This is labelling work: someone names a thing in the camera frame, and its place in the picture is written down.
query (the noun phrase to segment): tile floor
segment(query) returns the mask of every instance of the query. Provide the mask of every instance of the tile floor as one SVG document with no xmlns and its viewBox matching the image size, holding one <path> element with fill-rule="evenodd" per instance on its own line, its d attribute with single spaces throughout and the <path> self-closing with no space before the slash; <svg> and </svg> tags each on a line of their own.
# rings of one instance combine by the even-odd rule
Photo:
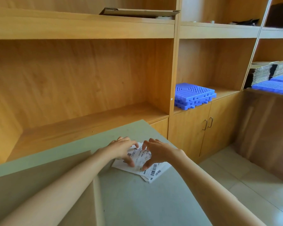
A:
<svg viewBox="0 0 283 226">
<path fill-rule="evenodd" d="M 283 226 L 283 182 L 227 147 L 199 165 L 267 226 Z"/>
</svg>

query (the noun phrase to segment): cabinet handle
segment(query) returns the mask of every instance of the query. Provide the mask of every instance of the cabinet handle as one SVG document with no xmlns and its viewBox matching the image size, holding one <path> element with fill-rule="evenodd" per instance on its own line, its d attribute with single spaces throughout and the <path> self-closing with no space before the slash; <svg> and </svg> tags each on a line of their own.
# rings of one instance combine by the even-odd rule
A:
<svg viewBox="0 0 283 226">
<path fill-rule="evenodd" d="M 206 122 L 206 124 L 205 124 L 205 128 L 203 130 L 206 130 L 206 127 L 208 125 L 208 120 L 204 120 L 204 121 Z"/>
<path fill-rule="evenodd" d="M 213 121 L 214 121 L 214 119 L 213 119 L 212 117 L 210 117 L 210 119 L 212 119 L 212 123 L 211 123 L 211 126 L 209 126 L 209 128 L 211 128 L 211 127 L 212 127 L 212 125 L 213 125 Z"/>
</svg>

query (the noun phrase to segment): person's right hand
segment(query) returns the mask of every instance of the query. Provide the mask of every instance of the person's right hand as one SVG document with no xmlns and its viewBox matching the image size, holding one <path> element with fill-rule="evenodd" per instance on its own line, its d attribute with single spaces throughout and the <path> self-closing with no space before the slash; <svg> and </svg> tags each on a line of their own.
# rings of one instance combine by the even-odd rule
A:
<svg viewBox="0 0 283 226">
<path fill-rule="evenodd" d="M 149 141 L 144 141 L 142 149 L 145 150 L 146 147 L 147 150 L 151 152 L 152 156 L 151 159 L 149 159 L 142 167 L 143 171 L 147 170 L 154 163 L 170 162 L 173 153 L 179 151 L 177 148 L 173 148 L 170 144 L 163 143 L 158 139 L 154 140 L 152 138 L 149 139 Z"/>
</svg>

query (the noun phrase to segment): person's right arm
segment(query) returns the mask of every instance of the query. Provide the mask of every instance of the person's right arm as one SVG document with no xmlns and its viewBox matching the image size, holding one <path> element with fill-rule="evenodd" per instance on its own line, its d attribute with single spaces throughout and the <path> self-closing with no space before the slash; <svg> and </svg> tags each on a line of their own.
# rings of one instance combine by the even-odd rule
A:
<svg viewBox="0 0 283 226">
<path fill-rule="evenodd" d="M 154 139 L 144 141 L 143 149 L 146 147 L 151 152 L 152 157 L 144 164 L 143 169 L 146 170 L 153 163 L 165 161 L 170 163 L 181 175 L 214 226 L 265 225 L 233 194 L 189 159 L 183 150 L 173 148 L 169 144 Z"/>
</svg>

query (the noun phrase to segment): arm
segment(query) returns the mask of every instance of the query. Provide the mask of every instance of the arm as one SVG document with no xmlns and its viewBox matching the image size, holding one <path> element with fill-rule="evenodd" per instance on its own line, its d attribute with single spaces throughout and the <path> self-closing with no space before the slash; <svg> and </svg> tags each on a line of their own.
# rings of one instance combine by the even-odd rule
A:
<svg viewBox="0 0 283 226">
<path fill-rule="evenodd" d="M 132 159 L 127 155 L 132 145 L 138 147 L 136 141 L 120 137 L 98 149 L 84 162 L 25 201 L 1 221 L 0 226 L 58 225 L 110 160 L 122 158 L 134 167 Z"/>
<path fill-rule="evenodd" d="M 211 223 L 215 225 L 264 226 L 234 195 L 190 160 L 183 150 L 171 147 L 159 140 L 144 141 L 143 149 L 152 157 L 145 164 L 146 170 L 153 163 L 168 162 L 181 175 Z"/>
</svg>

